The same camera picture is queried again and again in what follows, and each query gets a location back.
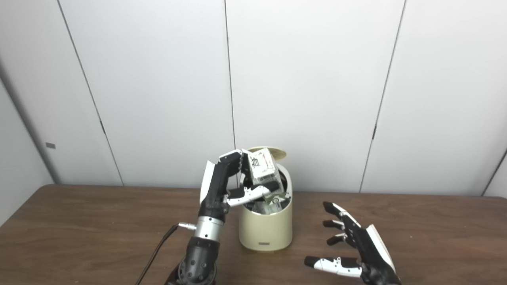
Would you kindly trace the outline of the white and black right hand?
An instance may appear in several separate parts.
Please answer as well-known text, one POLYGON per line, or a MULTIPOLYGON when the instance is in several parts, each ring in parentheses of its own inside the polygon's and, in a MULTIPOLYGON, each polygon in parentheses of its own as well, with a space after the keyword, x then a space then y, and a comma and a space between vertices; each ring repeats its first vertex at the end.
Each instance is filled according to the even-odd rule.
POLYGON ((306 256, 304 264, 330 274, 361 279, 366 285, 400 285, 391 255, 375 226, 363 228, 347 210, 335 203, 324 201, 323 207, 336 219, 324 220, 322 225, 341 231, 328 238, 327 245, 345 242, 357 250, 360 261, 350 257, 306 256))

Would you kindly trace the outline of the white and black left hand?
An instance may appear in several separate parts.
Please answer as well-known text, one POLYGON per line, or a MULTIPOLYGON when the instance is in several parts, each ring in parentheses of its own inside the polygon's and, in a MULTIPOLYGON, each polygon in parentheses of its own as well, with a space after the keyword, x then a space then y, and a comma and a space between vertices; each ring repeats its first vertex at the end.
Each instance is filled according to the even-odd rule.
POLYGON ((281 182, 263 180, 257 184, 252 182, 250 187, 228 190, 228 181, 234 175, 250 175, 254 180, 254 167, 250 164, 253 158, 252 152, 235 149, 219 157, 217 163, 207 162, 200 190, 199 218, 209 217, 225 222, 232 206, 256 202, 284 189, 281 182))

